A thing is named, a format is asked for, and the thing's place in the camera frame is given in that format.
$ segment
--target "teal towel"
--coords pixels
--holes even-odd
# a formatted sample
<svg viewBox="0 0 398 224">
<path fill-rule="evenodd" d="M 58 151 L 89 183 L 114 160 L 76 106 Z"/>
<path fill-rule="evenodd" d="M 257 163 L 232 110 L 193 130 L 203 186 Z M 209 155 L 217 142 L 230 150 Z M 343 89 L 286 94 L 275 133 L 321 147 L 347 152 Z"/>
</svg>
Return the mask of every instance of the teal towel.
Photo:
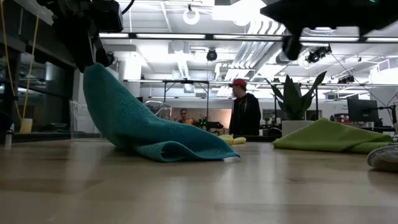
<svg viewBox="0 0 398 224">
<path fill-rule="evenodd" d="M 159 162 L 239 157 L 211 133 L 156 117 L 100 64 L 86 68 L 83 90 L 96 127 L 107 140 L 127 152 Z"/>
</svg>

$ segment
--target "green towel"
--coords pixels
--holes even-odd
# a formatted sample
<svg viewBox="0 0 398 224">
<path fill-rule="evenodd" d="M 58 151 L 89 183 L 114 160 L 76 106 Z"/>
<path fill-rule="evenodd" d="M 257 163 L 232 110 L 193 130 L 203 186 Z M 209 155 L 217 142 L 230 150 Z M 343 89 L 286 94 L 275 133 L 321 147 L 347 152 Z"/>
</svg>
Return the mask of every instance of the green towel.
<svg viewBox="0 0 398 224">
<path fill-rule="evenodd" d="M 354 128 L 323 118 L 273 143 L 281 149 L 368 154 L 393 142 L 390 135 Z"/>
<path fill-rule="evenodd" d="M 127 152 L 160 162 L 239 157 L 214 134 L 156 117 L 100 64 L 86 68 L 83 90 L 96 127 Z"/>
</svg>

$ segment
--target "computer monitor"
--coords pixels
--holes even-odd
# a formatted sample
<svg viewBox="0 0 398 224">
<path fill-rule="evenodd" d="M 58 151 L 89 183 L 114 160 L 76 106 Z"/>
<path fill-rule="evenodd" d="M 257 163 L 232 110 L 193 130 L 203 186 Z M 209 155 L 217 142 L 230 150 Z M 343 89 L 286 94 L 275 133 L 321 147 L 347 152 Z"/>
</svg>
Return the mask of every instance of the computer monitor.
<svg viewBox="0 0 398 224">
<path fill-rule="evenodd" d="M 347 100 L 351 122 L 378 122 L 379 111 L 376 100 Z"/>
</svg>

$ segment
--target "gray cloth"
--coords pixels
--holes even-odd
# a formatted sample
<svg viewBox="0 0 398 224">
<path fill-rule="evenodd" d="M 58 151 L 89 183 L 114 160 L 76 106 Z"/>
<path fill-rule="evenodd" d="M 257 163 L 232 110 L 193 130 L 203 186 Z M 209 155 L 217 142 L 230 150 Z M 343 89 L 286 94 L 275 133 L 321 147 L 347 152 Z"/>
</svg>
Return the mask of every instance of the gray cloth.
<svg viewBox="0 0 398 224">
<path fill-rule="evenodd" d="M 368 165 L 380 171 L 398 172 L 398 144 L 373 150 L 368 155 Z"/>
</svg>

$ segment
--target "yellow cup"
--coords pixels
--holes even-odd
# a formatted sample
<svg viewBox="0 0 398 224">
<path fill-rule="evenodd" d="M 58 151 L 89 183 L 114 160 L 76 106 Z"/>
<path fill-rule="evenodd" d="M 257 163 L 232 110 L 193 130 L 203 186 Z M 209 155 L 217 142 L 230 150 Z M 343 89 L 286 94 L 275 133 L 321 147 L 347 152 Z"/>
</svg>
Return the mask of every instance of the yellow cup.
<svg viewBox="0 0 398 224">
<path fill-rule="evenodd" d="M 32 132 L 32 124 L 33 124 L 33 119 L 25 118 L 22 121 L 21 131 L 19 131 L 19 132 L 22 134 L 31 133 Z"/>
</svg>

